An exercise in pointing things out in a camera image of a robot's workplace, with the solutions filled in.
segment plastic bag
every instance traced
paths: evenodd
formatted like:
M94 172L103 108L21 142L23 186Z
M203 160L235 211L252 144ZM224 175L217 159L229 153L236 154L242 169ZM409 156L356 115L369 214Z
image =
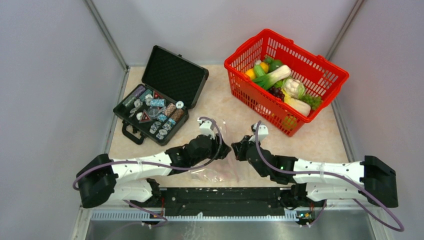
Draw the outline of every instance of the plastic bag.
M222 121L216 120L216 124L221 131L222 140L231 147L233 143L233 134L230 131L230 127L223 119ZM202 161L199 165L205 164L209 159ZM191 170L191 179L200 180L206 182L228 182L228 181L240 181L240 172L236 167L236 156L234 151L231 151L224 159L216 159L206 167Z

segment case lid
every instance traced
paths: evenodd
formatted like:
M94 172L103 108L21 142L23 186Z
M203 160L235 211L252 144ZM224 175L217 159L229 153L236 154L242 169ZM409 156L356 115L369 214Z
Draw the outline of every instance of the case lid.
M141 81L191 109L196 105L208 76L206 68L155 45Z

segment white plastic casing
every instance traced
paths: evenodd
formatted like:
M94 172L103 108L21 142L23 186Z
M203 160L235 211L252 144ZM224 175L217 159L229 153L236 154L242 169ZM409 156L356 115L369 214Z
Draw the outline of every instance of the white plastic casing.
M262 140L264 140L264 139L268 136L268 127L267 127L267 126L265 126L265 125L263 125L263 124L261 124L261 125L259 126L259 129L257 129L257 126L258 126L258 124L256 123L256 124L253 126L253 130L254 130L254 131L258 131L258 132L257 132L257 139L259 140L259 142L262 142ZM249 141L250 141L250 142L255 142L255 140L256 140L256 136L255 136L255 134L253 134L253 135L250 137Z
M352 185L340 186L325 183L307 183L307 197L314 202L325 199L358 199L367 200L365 196L358 192L358 189Z
M114 159L114 161L138 162L138 164L129 163L112 165L113 172L115 174L118 174L118 178L116 179L116 185L120 185L122 183L126 183L133 180L149 178L152 176L167 176L172 170L171 168L163 166L142 164L142 162L151 162L170 166L170 156L168 154L165 154L165 152L161 152L159 154L151 156L136 157L131 159Z
M209 136L210 139L215 139L214 126L212 125L211 121L209 120L203 121L200 118L198 118L197 122L200 124L199 130L202 135Z
M145 179L126 182L125 184L116 185L115 192L112 193L107 200L108 202L135 200L140 203L145 202L152 197L152 187Z
M338 175L342 175L355 183L363 186L364 184L360 182L360 178L364 177L364 166L360 165L361 162L351 162L351 163L325 163L325 162L313 162L306 161L299 158L295 162L293 171L318 171L318 172L330 172ZM339 186L352 186L347 181L329 175L321 174L296 174L293 176L293 179L298 184L304 183L323 183Z
M132 159L113 159L113 161L137 161L138 163L112 165L113 173L118 174L118 178L115 192L110 195L108 202L135 200L143 203L152 196L152 188L145 178L167 176L172 171L171 168L163 166L142 164L151 162L170 166L171 159L165 152Z

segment purple grapes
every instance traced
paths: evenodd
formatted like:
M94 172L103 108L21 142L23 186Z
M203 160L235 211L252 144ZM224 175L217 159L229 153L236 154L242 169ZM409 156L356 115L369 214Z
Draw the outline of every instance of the purple grapes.
M281 87L274 87L272 86L271 88L268 89L268 93L270 93L271 95L273 95L276 98L281 99L281 101L284 102L284 94L281 91Z

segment green pepper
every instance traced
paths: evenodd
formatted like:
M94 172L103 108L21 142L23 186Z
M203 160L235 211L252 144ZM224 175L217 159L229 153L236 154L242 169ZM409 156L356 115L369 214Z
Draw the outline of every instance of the green pepper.
M269 64L269 72L272 72L276 69L278 69L279 67L281 67L283 65L283 63L278 60L278 59L274 59L270 64Z
M272 63L272 61L274 61L274 59L270 56L266 56L265 59L263 60L263 62L266 64L270 64Z

